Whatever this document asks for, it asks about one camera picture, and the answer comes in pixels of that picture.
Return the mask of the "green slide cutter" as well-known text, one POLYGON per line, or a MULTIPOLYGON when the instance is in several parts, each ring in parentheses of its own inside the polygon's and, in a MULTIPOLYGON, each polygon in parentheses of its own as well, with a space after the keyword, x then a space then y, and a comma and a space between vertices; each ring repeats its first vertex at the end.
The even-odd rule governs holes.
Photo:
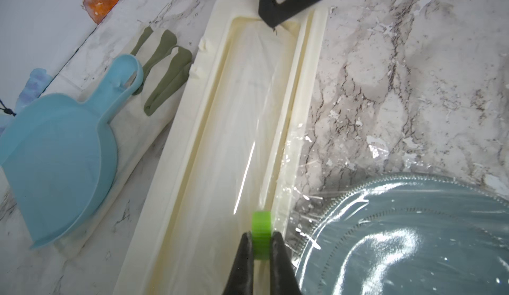
POLYGON ((270 257, 272 220, 269 211, 258 211, 252 216, 251 235, 255 260, 266 261, 270 257))

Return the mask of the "cream plastic wrap dispenser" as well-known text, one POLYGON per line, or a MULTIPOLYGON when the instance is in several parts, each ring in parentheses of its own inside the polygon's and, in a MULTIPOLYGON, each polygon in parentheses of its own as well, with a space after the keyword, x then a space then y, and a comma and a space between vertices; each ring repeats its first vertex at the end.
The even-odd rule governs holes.
POLYGON ((221 294, 253 214, 286 229, 328 12, 257 8, 213 7, 115 294, 221 294))

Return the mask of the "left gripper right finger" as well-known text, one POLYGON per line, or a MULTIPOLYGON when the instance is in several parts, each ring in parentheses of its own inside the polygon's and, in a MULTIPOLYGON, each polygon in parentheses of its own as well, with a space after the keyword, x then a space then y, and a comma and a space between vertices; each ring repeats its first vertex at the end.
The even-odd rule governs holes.
POLYGON ((301 295, 282 234, 275 231, 270 240, 270 294, 301 295))

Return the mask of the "teal ceramic plate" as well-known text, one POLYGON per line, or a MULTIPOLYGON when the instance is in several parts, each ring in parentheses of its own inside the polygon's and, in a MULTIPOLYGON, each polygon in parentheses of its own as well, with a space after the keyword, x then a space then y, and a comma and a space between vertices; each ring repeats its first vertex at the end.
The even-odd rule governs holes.
POLYGON ((298 231, 303 294, 507 294, 508 202, 454 178, 388 174, 298 231))

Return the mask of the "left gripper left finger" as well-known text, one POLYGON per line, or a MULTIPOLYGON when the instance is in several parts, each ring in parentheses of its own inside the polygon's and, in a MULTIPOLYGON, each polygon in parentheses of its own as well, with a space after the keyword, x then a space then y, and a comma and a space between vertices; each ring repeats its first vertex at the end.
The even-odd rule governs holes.
POLYGON ((253 295, 254 251, 250 232, 242 235, 222 295, 253 295))

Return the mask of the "clear plastic wrap sheet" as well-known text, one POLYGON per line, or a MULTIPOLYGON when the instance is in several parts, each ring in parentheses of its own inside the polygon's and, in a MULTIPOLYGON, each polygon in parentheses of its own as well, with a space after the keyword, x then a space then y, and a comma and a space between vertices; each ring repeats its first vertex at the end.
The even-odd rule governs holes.
POLYGON ((313 106, 274 206, 301 294, 507 294, 508 116, 313 106))

